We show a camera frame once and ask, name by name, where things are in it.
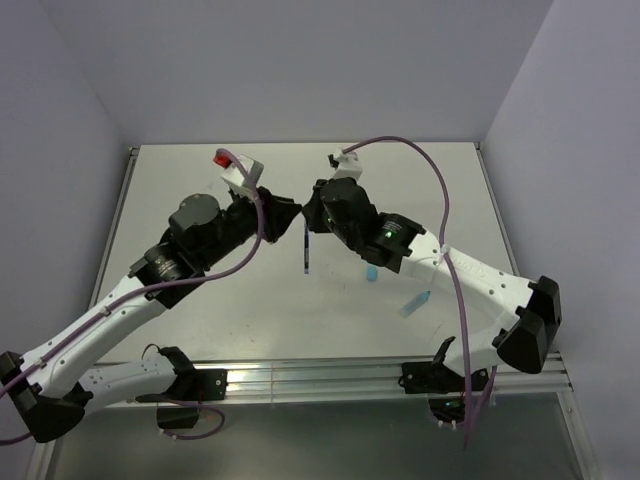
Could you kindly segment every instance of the black motor joint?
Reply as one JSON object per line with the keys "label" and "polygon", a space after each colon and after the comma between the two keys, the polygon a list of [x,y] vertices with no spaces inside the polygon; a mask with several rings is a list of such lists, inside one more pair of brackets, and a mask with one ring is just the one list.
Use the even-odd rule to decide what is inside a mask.
{"label": "black motor joint", "polygon": [[400,271],[409,245],[425,229],[396,213],[379,213],[353,178],[317,180],[302,209],[309,230],[333,233],[366,262]]}
{"label": "black motor joint", "polygon": [[[263,238],[274,243],[287,231],[302,206],[290,198],[258,189],[264,213]],[[169,228],[157,245],[131,267],[130,276],[144,285],[203,277],[205,272],[258,232],[255,204],[232,194],[226,210],[211,195],[195,194],[180,202],[169,217]],[[199,284],[148,293],[166,308],[171,308]]]}

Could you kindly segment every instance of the black mounting bracket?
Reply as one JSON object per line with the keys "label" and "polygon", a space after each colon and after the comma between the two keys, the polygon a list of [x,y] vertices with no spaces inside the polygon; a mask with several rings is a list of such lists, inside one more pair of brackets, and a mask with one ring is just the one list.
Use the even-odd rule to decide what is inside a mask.
{"label": "black mounting bracket", "polygon": [[[455,337],[447,338],[431,362],[406,362],[402,364],[402,376],[398,385],[404,388],[404,393],[413,395],[418,393],[464,392],[464,377],[444,366],[444,358]],[[471,390],[481,392],[489,381],[486,369],[478,370],[471,375]]]}

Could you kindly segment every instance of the marker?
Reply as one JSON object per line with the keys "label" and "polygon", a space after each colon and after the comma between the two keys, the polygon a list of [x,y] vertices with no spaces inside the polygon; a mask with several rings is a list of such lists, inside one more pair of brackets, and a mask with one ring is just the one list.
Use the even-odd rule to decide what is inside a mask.
{"label": "marker", "polygon": [[304,273],[309,274],[309,226],[304,222]]}
{"label": "marker", "polygon": [[400,309],[400,312],[399,312],[400,316],[402,318],[407,318],[409,315],[415,312],[418,308],[420,308],[422,305],[427,303],[427,300],[429,300],[430,295],[431,295],[431,292],[427,290],[413,297],[411,300],[409,300],[409,302],[404,307]]}

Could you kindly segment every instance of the black plastic joint cover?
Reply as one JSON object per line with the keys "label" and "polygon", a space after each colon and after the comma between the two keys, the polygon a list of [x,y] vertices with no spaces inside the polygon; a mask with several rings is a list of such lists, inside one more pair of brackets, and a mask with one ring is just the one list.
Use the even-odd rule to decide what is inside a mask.
{"label": "black plastic joint cover", "polygon": [[542,371],[562,323],[560,288],[548,277],[530,283],[533,291],[526,307],[519,307],[520,319],[509,331],[502,331],[493,340],[498,356],[511,367],[524,373]]}

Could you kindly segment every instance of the cable clip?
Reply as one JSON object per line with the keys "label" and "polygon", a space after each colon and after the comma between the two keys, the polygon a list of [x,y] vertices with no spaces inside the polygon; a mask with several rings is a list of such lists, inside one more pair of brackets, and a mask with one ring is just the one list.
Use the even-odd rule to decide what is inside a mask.
{"label": "cable clip", "polygon": [[449,253],[451,247],[446,243],[443,243],[440,247],[440,255],[438,255],[438,259],[436,260],[436,265],[440,266],[440,264],[444,261],[444,256]]}
{"label": "cable clip", "polygon": [[47,362],[45,362],[44,358],[39,357],[33,364],[38,368],[44,368],[47,366]]}

